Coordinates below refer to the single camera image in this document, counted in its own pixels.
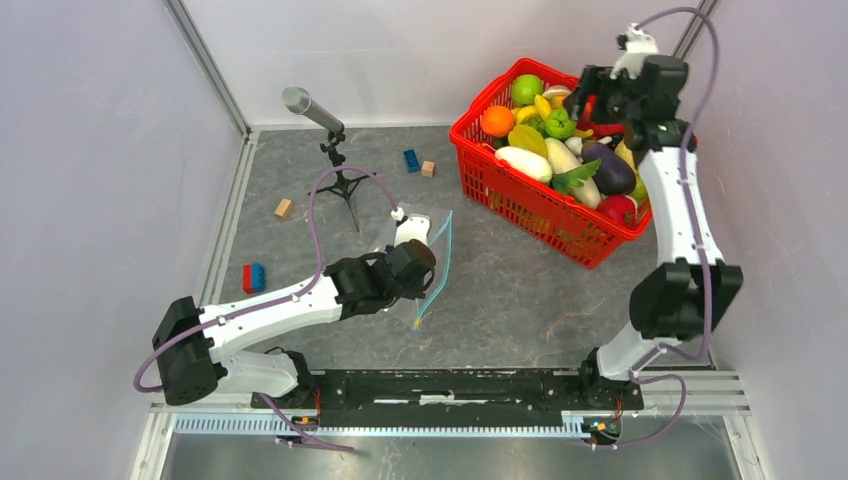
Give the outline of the clear zip top bag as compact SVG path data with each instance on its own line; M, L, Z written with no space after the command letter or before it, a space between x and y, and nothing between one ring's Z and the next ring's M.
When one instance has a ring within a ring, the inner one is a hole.
M381 226L370 245L390 261L400 285L396 299L373 316L395 319L417 329L446 287L453 249L453 212L440 207L401 202L402 216Z

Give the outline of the orange fruit toy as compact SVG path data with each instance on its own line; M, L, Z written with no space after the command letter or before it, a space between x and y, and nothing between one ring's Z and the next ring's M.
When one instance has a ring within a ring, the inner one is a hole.
M502 105L488 107L480 118L482 131L493 138L506 137L515 125L515 116L511 109Z

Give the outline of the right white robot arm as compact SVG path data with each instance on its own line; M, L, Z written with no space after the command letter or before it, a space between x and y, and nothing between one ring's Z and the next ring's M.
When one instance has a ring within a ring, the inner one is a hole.
M725 262L706 218L697 171L693 122L677 116L688 79L686 62L650 54L633 67L588 65L570 102L580 118L588 102L596 124L619 124L647 188L657 236L657 267L632 291L629 321L582 362L580 400L602 408L639 384L658 356L685 353L701 341L695 361L708 358L713 330L743 284L740 267Z

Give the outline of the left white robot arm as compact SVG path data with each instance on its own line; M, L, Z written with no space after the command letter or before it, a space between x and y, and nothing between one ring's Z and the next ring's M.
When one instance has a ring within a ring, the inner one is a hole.
M410 240L338 260L315 281L239 302L199 307L192 297L173 301L152 338L166 404L187 405L219 391L263 393L290 407L306 405L314 381L302 354L262 354L251 346L422 298L436 265L427 245Z

